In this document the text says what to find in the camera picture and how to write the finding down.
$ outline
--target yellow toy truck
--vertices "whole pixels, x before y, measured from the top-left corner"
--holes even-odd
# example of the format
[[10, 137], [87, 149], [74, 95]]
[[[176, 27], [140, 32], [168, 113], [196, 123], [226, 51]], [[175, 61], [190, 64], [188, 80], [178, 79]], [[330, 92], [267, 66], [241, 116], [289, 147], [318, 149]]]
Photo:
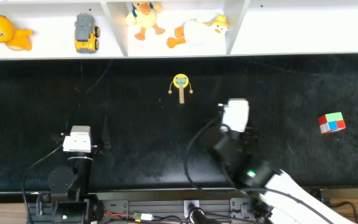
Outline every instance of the yellow toy truck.
[[75, 48], [78, 53], [91, 54], [99, 50], [100, 29], [94, 18], [86, 13], [77, 15], [75, 22]]

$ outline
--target colorful cube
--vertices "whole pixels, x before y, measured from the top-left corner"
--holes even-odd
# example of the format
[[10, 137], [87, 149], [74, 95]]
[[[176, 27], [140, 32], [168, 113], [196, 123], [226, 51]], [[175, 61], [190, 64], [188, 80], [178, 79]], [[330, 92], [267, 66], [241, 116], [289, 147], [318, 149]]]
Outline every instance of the colorful cube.
[[330, 113], [318, 118], [321, 133], [330, 133], [345, 129], [345, 121], [343, 120], [342, 113]]

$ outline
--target toy wheel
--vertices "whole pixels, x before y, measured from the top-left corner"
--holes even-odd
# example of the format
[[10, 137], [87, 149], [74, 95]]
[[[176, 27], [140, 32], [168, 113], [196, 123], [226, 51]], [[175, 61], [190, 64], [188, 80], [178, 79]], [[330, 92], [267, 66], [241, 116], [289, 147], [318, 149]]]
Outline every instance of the toy wheel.
[[100, 37], [100, 28], [97, 26], [94, 27], [94, 35], [96, 37]]
[[94, 49], [99, 50], [99, 41], [98, 40], [94, 40]]

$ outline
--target wooden handle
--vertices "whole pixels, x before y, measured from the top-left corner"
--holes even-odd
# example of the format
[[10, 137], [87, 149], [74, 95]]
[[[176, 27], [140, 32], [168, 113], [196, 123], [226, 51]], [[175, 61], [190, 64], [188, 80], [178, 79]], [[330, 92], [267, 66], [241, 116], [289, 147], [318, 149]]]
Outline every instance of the wooden handle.
[[179, 87], [179, 103], [185, 103], [185, 89], [183, 89], [183, 86]]

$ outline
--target black table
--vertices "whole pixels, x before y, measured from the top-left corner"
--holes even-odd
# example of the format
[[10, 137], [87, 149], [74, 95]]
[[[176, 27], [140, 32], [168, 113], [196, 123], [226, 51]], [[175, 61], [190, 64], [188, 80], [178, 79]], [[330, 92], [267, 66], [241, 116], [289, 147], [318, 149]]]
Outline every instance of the black table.
[[[92, 191], [189, 187], [183, 152], [217, 104], [246, 98], [260, 130], [262, 157], [304, 187], [358, 187], [358, 54], [0, 62], [0, 192], [18, 192], [27, 167], [52, 151], [51, 134], [90, 125], [100, 139], [104, 115], [112, 150], [95, 157]], [[168, 94], [174, 75], [194, 93]], [[318, 117], [342, 112], [347, 128], [321, 134]], [[62, 152], [30, 174], [28, 190], [47, 190]], [[204, 187], [226, 186], [213, 160], [195, 146], [191, 176]]]

